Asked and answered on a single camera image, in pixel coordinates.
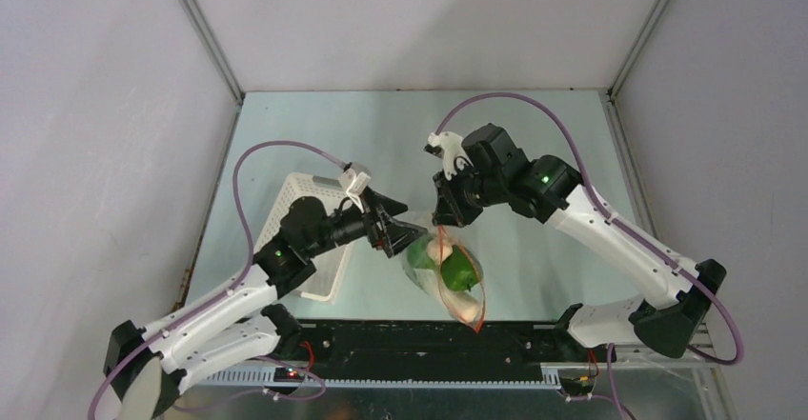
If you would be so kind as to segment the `clear zip top bag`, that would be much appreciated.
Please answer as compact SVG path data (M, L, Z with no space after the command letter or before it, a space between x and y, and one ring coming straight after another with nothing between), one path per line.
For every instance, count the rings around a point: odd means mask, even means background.
M426 229L399 256L405 275L455 321L481 331L487 312L484 269L472 247L455 227L434 225L425 211L408 211L401 219Z

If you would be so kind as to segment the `green pepper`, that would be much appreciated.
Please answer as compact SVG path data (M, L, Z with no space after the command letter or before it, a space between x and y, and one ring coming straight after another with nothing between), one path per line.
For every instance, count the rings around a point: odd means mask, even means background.
M451 291L470 291L483 278L480 263L470 251L453 246L453 254L440 267L443 284Z

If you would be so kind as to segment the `green bok choy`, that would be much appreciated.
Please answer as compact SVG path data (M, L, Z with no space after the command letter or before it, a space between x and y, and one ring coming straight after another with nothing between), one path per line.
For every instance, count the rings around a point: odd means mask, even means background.
M436 293L437 289L437 263L434 259L439 251L429 250L436 242L436 237L431 234L420 237L406 248L402 262L408 279L429 294Z

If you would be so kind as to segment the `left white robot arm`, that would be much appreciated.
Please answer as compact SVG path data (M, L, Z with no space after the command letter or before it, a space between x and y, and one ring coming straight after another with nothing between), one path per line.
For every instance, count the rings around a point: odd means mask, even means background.
M359 239L392 258L426 233L399 220L407 206L365 189L346 209L327 211L316 196L294 200L274 236L230 279L146 326L113 329L101 393L112 390L120 419L154 419L208 376L301 347L299 322L279 301L316 272L315 258Z

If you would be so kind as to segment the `small beige mushroom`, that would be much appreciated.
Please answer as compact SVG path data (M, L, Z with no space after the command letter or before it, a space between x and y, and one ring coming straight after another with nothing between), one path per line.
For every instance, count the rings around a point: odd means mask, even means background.
M430 240L426 245L427 256L436 264L442 263L453 254L453 246L450 243Z

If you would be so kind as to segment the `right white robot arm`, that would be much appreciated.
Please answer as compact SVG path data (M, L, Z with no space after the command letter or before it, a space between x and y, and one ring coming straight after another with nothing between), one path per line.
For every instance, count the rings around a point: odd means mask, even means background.
M577 361L606 344L642 344L669 358L690 349L726 276L720 263L675 253L590 192L573 166L550 154L529 159L501 127L465 137L432 133L425 150L442 161L433 177L434 224L467 227L484 209L505 204L573 237L635 285L634 298L566 309L554 336L560 357Z

